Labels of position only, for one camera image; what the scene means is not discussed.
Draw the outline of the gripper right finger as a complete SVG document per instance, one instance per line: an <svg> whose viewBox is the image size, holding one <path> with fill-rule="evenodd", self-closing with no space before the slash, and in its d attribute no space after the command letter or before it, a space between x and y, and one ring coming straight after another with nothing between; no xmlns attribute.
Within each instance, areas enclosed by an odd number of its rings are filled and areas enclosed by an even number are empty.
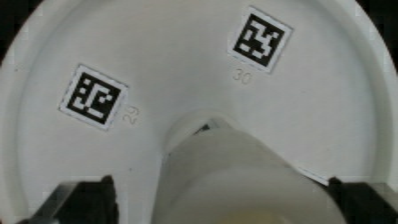
<svg viewBox="0 0 398 224"><path fill-rule="evenodd" d="M398 210L366 182L343 182L332 177L327 192L346 224L398 224Z"/></svg>

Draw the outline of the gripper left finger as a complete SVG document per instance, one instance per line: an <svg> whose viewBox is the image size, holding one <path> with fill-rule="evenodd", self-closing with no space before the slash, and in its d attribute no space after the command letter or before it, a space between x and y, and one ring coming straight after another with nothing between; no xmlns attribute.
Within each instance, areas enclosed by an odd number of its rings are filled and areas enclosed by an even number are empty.
<svg viewBox="0 0 398 224"><path fill-rule="evenodd" d="M114 178L62 182L30 217L16 224L119 224Z"/></svg>

